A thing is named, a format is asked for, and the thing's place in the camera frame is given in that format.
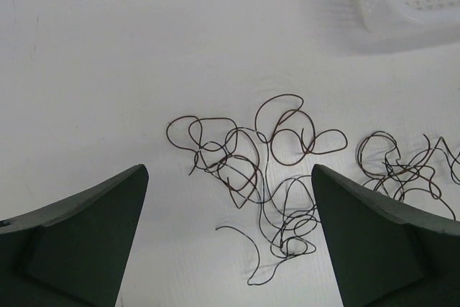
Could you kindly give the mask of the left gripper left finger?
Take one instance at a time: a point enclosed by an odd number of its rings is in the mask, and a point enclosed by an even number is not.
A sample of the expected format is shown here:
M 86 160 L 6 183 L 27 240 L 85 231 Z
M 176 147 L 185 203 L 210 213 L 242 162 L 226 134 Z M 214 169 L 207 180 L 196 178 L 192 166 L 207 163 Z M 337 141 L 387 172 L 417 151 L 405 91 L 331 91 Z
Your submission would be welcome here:
M 1 305 L 115 306 L 148 180 L 135 165 L 1 220 Z

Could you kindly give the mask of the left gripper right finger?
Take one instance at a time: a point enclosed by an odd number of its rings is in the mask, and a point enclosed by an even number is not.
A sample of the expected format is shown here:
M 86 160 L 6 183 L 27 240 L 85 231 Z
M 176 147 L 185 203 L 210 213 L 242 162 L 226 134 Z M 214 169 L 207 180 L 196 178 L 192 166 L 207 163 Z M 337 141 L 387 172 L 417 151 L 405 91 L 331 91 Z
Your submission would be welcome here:
M 344 306 L 458 306 L 459 222 L 314 165 L 312 184 Z

